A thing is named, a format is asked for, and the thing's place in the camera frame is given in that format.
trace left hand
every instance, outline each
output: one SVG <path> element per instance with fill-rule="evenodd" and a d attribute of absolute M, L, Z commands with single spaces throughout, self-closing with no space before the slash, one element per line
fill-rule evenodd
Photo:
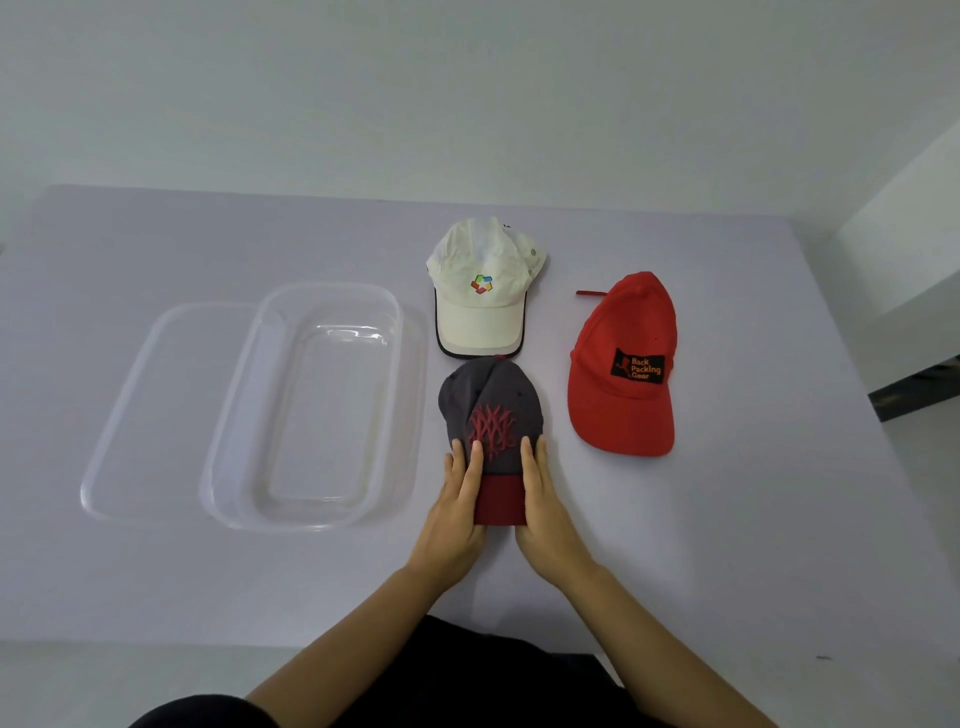
<path fill-rule="evenodd" d="M 486 526 L 474 525 L 473 507 L 480 492 L 483 446 L 473 443 L 470 467 L 459 440 L 444 455 L 444 486 L 427 514 L 407 569 L 429 580 L 437 596 L 463 579 L 483 550 Z"/>

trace table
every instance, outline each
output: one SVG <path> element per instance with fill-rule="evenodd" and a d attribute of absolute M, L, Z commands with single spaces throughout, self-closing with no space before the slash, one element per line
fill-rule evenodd
<path fill-rule="evenodd" d="M 83 186 L 47 190 L 0 256 L 0 638 L 302 645 L 359 603 L 403 563 L 441 483 L 436 394 L 458 362 L 434 340 L 424 262 L 453 222 L 490 214 L 550 255 L 516 361 L 558 489 L 667 626 L 708 658 L 960 654 L 960 594 L 787 221 Z M 596 305 L 574 291 L 637 270 L 677 310 L 677 444 L 658 459 L 591 448 L 565 411 Z M 385 286 L 411 322 L 420 436 L 389 507 L 286 536 L 91 519 L 84 467 L 157 316 L 301 279 Z M 595 648 L 509 529 L 434 613 Z"/>

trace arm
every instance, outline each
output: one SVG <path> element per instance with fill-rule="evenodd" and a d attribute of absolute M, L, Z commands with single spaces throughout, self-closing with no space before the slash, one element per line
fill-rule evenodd
<path fill-rule="evenodd" d="M 561 590 L 610 657 L 636 706 L 678 728 L 774 723 L 641 607 L 593 561 L 557 498 L 546 441 L 523 439 L 527 525 L 516 542 L 540 576 Z"/>
<path fill-rule="evenodd" d="M 476 562 L 485 529 L 473 524 L 483 450 L 470 467 L 453 442 L 444 486 L 406 566 L 366 601 L 257 687 L 247 699 L 280 728 L 325 728 L 393 661 L 437 598 Z"/>

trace baseball cap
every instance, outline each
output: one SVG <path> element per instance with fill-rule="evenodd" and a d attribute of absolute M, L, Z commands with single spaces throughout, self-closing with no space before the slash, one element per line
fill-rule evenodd
<path fill-rule="evenodd" d="M 527 288 L 545 260 L 540 246 L 495 217 L 450 228 L 426 261 L 440 348 L 464 359 L 519 352 Z"/>
<path fill-rule="evenodd" d="M 634 273 L 587 319 L 570 353 L 566 404 L 577 434 L 595 448 L 665 455 L 673 448 L 667 379 L 677 315 L 660 280 Z"/>
<path fill-rule="evenodd" d="M 514 362 L 500 356 L 471 359 L 440 388 L 440 411 L 447 439 L 483 445 L 484 466 L 473 522 L 525 525 L 520 440 L 532 443 L 543 433 L 537 390 Z"/>

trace gray and red cap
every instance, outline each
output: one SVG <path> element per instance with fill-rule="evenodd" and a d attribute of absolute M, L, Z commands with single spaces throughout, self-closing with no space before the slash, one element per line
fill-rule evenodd
<path fill-rule="evenodd" d="M 474 440 L 483 445 L 484 467 L 473 521 L 525 525 L 520 440 L 535 444 L 543 433 L 537 390 L 517 364 L 499 356 L 471 359 L 440 388 L 440 411 L 449 440 L 460 440 L 469 461 Z"/>

